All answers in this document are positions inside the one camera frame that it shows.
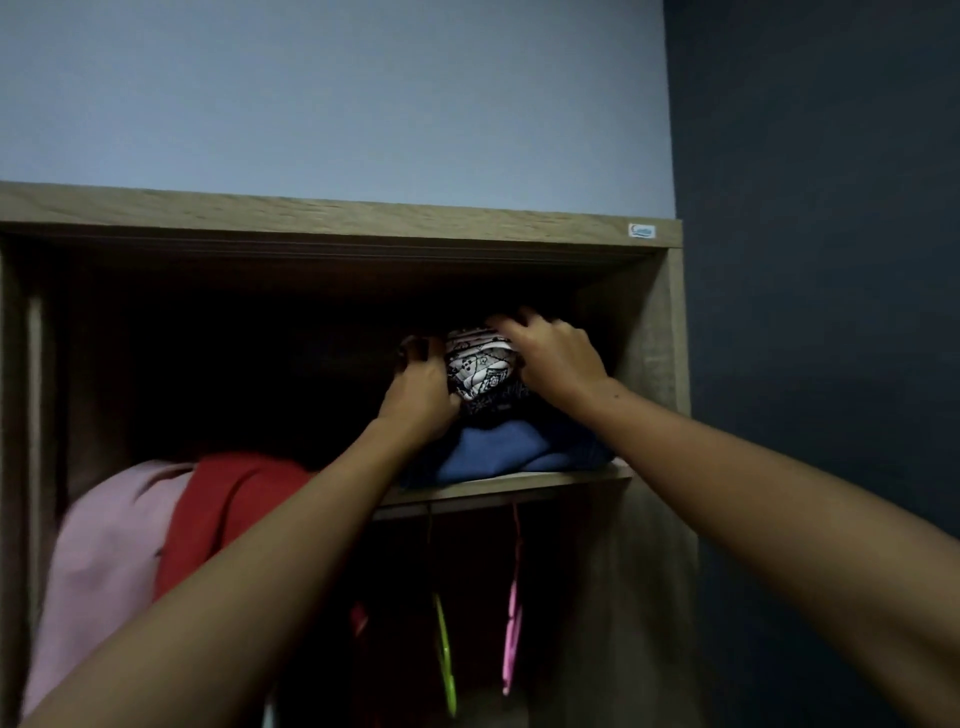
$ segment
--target green hanger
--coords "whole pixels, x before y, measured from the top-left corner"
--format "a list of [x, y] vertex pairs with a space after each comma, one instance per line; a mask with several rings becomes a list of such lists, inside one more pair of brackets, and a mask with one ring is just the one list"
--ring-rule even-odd
[[[426, 526], [426, 545], [427, 560], [430, 564], [430, 580], [436, 584], [433, 574], [433, 559], [430, 546], [430, 537], [433, 534], [433, 513], [427, 506], [427, 526]], [[446, 694], [446, 711], [450, 717], [457, 716], [457, 687], [453, 680], [453, 661], [450, 658], [450, 639], [446, 634], [446, 618], [444, 617], [444, 606], [440, 601], [440, 595], [437, 594], [436, 587], [433, 587], [433, 606], [437, 610], [437, 659], [440, 661], [440, 676], [444, 681], [444, 693]]]

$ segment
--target wooden wardrobe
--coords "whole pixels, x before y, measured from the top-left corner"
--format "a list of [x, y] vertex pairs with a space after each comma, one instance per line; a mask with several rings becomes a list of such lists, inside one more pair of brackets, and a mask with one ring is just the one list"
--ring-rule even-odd
[[[676, 220], [0, 182], [2, 726], [73, 500], [154, 457], [258, 449], [320, 468], [375, 414], [405, 335], [522, 303], [586, 328], [609, 371], [689, 411]], [[503, 698], [515, 502], [526, 612]], [[427, 518], [449, 574], [457, 723], [700, 724], [696, 539], [624, 463], [391, 491], [342, 590], [365, 595], [381, 635], [422, 619], [382, 585], [416, 601]], [[448, 723], [436, 661], [401, 642], [358, 668], [386, 666], [382, 688], [351, 684], [365, 678], [343, 670], [350, 645], [329, 647], [329, 673], [309, 678], [338, 675], [329, 724], [373, 690], [385, 728]]]

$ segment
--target red cloth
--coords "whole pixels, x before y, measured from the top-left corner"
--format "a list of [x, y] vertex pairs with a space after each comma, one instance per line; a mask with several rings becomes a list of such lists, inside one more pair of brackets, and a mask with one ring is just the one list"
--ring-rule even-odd
[[199, 569], [310, 479], [296, 463], [228, 452], [200, 461], [177, 502], [154, 582], [154, 601]]

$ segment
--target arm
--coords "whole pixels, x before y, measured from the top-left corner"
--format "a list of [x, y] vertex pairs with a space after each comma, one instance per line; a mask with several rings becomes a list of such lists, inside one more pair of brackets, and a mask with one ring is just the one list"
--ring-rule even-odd
[[800, 608], [903, 713], [960, 725], [960, 543], [850, 483], [660, 407], [587, 335], [526, 310], [490, 324], [524, 381], [593, 429], [690, 526]]
[[456, 417], [443, 344], [413, 347], [337, 460], [74, 670], [29, 728], [228, 726], [263, 694], [406, 460]]

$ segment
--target dark blue wall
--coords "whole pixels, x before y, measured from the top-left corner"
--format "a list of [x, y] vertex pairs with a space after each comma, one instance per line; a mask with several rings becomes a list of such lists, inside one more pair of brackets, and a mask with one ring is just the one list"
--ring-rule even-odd
[[[960, 3], [665, 13], [695, 416], [960, 536]], [[709, 545], [700, 618], [715, 724], [899, 724]]]

